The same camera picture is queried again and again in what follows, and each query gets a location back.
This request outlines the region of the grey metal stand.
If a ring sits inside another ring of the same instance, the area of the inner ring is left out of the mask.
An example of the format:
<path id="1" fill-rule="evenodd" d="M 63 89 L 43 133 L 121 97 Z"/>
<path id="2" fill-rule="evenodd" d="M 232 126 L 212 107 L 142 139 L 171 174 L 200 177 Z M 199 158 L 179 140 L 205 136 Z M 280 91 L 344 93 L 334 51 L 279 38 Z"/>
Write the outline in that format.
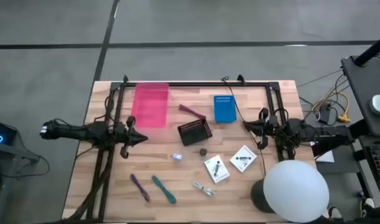
<path id="1" fill-rule="evenodd" d="M 38 162 L 39 156 L 14 146 L 0 144 L 0 224 L 2 214 L 6 207 L 7 195 L 11 186 L 14 173 L 18 170 L 19 163 L 26 159 L 30 163 Z"/>

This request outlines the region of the white paper sheet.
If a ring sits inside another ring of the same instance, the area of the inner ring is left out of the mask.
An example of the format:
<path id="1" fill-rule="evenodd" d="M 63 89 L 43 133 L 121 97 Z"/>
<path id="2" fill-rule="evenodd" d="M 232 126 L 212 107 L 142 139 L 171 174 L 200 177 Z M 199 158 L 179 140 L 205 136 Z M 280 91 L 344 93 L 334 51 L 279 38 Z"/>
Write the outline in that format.
<path id="1" fill-rule="evenodd" d="M 328 152 L 326 152 L 320 156 L 316 156 L 315 161 L 316 162 L 334 163 L 335 159 L 334 159 L 333 151 L 328 151 Z"/>

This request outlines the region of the black power adapter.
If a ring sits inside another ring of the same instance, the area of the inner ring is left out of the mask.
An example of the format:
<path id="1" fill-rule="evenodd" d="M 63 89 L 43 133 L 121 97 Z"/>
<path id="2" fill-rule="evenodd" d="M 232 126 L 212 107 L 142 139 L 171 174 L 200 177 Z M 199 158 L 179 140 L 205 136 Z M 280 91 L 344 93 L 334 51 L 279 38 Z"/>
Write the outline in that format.
<path id="1" fill-rule="evenodd" d="M 324 102 L 321 104 L 316 116 L 318 122 L 323 123 L 323 124 L 328 124 L 330 120 L 330 108 L 331 108 L 330 103 Z"/>

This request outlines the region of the pink translucent plastic bin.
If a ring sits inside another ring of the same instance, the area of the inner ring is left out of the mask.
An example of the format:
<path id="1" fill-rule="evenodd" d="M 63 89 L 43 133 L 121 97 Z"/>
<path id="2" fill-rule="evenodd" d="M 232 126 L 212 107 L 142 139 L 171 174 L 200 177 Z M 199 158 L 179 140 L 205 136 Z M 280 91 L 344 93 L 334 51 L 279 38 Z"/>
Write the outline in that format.
<path id="1" fill-rule="evenodd" d="M 164 128 L 168 110 L 168 83 L 138 83 L 131 115 L 137 128 Z"/>

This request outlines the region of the black computer blue light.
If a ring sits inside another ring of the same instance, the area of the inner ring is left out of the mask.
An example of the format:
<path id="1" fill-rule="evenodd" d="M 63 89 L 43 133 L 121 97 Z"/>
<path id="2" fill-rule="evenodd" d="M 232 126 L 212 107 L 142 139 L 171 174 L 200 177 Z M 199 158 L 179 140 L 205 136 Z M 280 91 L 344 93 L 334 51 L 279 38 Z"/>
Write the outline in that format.
<path id="1" fill-rule="evenodd" d="M 11 146 L 15 140 L 17 131 L 0 123 L 0 144 Z"/>

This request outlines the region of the dark lamp base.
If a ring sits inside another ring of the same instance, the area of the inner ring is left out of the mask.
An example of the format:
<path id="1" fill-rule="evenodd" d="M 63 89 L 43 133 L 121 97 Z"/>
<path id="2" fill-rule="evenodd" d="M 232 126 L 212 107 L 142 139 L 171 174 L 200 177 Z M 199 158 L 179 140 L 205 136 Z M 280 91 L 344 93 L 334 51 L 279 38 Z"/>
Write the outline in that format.
<path id="1" fill-rule="evenodd" d="M 264 179 L 256 181 L 250 191 L 250 198 L 253 205 L 264 213 L 274 213 L 268 205 L 264 195 Z"/>

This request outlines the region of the white globe lamp shade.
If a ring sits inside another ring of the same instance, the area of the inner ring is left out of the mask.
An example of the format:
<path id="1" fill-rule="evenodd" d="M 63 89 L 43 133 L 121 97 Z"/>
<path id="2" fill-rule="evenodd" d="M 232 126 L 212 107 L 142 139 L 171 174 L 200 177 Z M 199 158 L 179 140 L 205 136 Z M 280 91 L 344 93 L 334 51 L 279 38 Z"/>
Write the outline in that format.
<path id="1" fill-rule="evenodd" d="M 328 184 L 320 172 L 298 160 L 275 164 L 264 178 L 263 193 L 277 215 L 294 223 L 320 218 L 330 199 Z"/>

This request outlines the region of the black side desk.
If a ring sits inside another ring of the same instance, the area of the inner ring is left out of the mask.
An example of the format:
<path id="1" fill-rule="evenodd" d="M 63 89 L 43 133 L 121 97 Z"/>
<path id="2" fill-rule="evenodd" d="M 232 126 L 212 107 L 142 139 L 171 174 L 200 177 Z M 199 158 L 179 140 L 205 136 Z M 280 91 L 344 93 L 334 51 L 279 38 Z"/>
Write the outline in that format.
<path id="1" fill-rule="evenodd" d="M 370 107 L 374 95 L 380 95 L 380 58 L 372 58 L 364 67 L 354 64 L 352 58 L 342 58 L 341 65 L 364 122 L 370 133 L 380 136 L 380 115 Z"/>

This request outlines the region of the black perforated plastic basket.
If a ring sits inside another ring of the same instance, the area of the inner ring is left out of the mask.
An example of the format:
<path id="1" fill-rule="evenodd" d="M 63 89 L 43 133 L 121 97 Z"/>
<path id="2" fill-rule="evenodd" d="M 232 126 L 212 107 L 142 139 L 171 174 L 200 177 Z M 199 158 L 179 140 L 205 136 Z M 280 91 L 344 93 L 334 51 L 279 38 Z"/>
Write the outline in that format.
<path id="1" fill-rule="evenodd" d="M 212 137 L 212 132 L 206 119 L 198 119 L 178 126 L 178 132 L 184 146 L 190 146 Z"/>

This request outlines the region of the black aluminium table frame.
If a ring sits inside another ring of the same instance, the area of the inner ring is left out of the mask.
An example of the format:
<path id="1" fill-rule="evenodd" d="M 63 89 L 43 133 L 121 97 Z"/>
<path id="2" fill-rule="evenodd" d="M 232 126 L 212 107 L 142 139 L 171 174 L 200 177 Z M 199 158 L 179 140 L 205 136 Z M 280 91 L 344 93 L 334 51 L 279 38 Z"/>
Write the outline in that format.
<path id="1" fill-rule="evenodd" d="M 250 198 L 254 182 L 278 161 L 274 142 L 257 153 L 257 159 L 238 171 L 231 157 L 246 145 L 257 146 L 241 120 L 217 124 L 213 120 L 214 95 L 235 95 L 246 120 L 256 120 L 267 106 L 265 89 L 258 82 L 225 86 L 222 82 L 174 82 L 169 89 L 168 115 L 164 128 L 143 129 L 148 140 L 129 150 L 127 159 L 115 151 L 108 186 L 105 223 L 280 223 L 274 213 L 256 209 Z M 212 137 L 184 146 L 178 126 L 193 117 L 179 111 L 188 106 L 206 115 Z M 200 156 L 200 149 L 207 149 Z M 181 161 L 172 154 L 181 154 Z M 215 184 L 204 161 L 220 155 L 230 176 Z"/>

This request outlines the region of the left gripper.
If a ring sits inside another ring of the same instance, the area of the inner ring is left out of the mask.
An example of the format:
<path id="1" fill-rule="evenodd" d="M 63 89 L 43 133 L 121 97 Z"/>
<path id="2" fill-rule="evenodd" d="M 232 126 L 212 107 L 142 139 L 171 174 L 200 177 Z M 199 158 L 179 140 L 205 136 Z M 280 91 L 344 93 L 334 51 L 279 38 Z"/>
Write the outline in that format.
<path id="1" fill-rule="evenodd" d="M 139 143 L 147 141 L 148 137 L 144 134 L 139 133 L 134 129 L 135 117 L 129 116 L 126 124 L 121 121 L 118 122 L 115 126 L 115 141 L 116 143 L 123 143 L 121 147 L 120 155 L 122 158 L 127 159 L 129 156 L 128 146 L 135 146 Z"/>

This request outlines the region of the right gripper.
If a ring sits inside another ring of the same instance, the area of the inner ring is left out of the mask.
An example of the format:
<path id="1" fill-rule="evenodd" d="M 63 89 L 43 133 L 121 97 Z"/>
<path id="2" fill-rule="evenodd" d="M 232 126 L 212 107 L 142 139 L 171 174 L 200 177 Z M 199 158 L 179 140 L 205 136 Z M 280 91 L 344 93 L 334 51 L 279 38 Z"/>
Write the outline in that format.
<path id="1" fill-rule="evenodd" d="M 244 121 L 243 125 L 245 129 L 256 136 L 260 136 L 260 141 L 257 143 L 258 149 L 265 149 L 268 145 L 268 137 L 275 137 L 276 130 L 279 129 L 278 118 L 276 112 L 283 111 L 284 108 L 278 108 L 273 112 L 273 115 L 269 116 L 269 110 L 262 108 L 259 113 L 259 120 L 256 121 Z"/>

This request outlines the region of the black pole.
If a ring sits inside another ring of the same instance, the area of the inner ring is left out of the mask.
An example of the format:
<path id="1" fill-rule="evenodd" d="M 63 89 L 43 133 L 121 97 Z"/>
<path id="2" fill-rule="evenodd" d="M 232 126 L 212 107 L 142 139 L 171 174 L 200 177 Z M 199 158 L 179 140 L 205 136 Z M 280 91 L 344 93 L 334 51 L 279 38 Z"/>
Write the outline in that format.
<path id="1" fill-rule="evenodd" d="M 353 62 L 358 67 L 363 67 L 369 60 L 375 57 L 378 53 L 380 53 L 380 39 L 370 46 L 365 52 L 361 55 L 357 56 Z"/>

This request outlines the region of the blue perforated plastic basket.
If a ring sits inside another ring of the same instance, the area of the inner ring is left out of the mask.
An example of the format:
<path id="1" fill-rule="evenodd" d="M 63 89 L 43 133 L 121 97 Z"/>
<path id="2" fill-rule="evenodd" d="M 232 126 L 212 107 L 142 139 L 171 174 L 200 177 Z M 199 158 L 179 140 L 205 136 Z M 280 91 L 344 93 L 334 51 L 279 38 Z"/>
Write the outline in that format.
<path id="1" fill-rule="evenodd" d="M 214 119 L 217 123 L 231 123 L 237 120 L 235 102 L 232 95 L 214 96 Z"/>

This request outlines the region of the white printed cable box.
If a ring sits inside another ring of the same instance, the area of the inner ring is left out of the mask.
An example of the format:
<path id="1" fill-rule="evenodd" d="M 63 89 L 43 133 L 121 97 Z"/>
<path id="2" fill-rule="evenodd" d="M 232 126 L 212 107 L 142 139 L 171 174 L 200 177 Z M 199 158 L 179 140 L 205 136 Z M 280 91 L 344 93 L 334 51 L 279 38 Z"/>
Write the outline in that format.
<path id="1" fill-rule="evenodd" d="M 204 165 L 215 184 L 227 179 L 230 176 L 229 171 L 227 170 L 227 167 L 220 155 L 211 157 L 210 159 L 204 161 Z"/>
<path id="2" fill-rule="evenodd" d="M 240 172 L 244 172 L 251 163 L 257 158 L 246 145 L 243 145 L 230 159 L 230 162 Z"/>

